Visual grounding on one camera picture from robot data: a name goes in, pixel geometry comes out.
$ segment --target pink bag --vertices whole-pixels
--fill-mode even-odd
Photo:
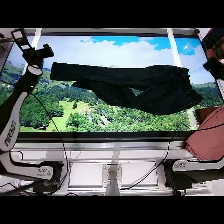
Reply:
[[[199,126],[198,130],[224,123],[224,108],[219,106]],[[186,141],[186,150],[200,160],[220,160],[224,156],[224,125],[195,131]]]

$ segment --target blue sky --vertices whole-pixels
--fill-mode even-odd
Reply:
[[[206,57],[200,41],[195,38],[175,40],[182,66],[190,70],[191,83],[214,82],[210,73],[203,68]],[[38,48],[45,43],[52,47],[55,54],[45,59],[44,67],[47,68],[51,68],[53,62],[124,68],[175,65],[167,37],[42,36]],[[17,46],[13,47],[8,60],[16,66],[25,63]]]

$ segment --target black pants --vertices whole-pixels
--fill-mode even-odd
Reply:
[[[76,81],[112,106],[137,108],[157,115],[197,105],[202,96],[192,89],[188,69],[170,65],[147,68],[105,68],[54,62],[51,79]],[[143,91],[135,95],[131,88]]]

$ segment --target television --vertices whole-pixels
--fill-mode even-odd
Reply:
[[[73,33],[46,34],[37,49],[49,44],[54,57],[44,61],[43,75],[33,93],[42,101],[51,117],[30,95],[20,111],[18,142],[26,141],[116,141],[185,139],[198,126],[194,110],[223,105],[219,87],[203,68],[207,61],[200,39],[192,35],[174,35],[183,67],[189,69],[190,82],[203,100],[193,108],[170,115],[152,115],[137,109],[110,106],[94,92],[73,87],[73,82],[50,79],[53,62],[103,66],[109,68],[145,68],[175,65],[170,39],[164,34],[147,33]],[[25,61],[14,44],[2,69],[1,79],[15,83],[23,74]],[[0,82],[0,105],[13,87]],[[54,120],[60,133],[57,133]]]

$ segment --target display screen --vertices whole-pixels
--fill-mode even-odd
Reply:
[[[206,57],[199,39],[175,38],[183,67],[189,69],[193,88],[203,100],[190,110],[152,115],[138,109],[110,106],[94,92],[72,87],[73,82],[50,80],[53,62],[114,68],[175,65],[168,37],[137,36],[41,36],[38,48],[49,44],[54,57],[45,59],[43,76],[33,93],[42,101],[61,132],[189,131],[196,128],[196,108],[223,105],[214,78],[203,68]],[[1,79],[15,83],[25,61],[14,45]],[[0,104],[13,87],[0,82]],[[39,102],[30,95],[20,111],[20,132],[55,132],[55,126]]]

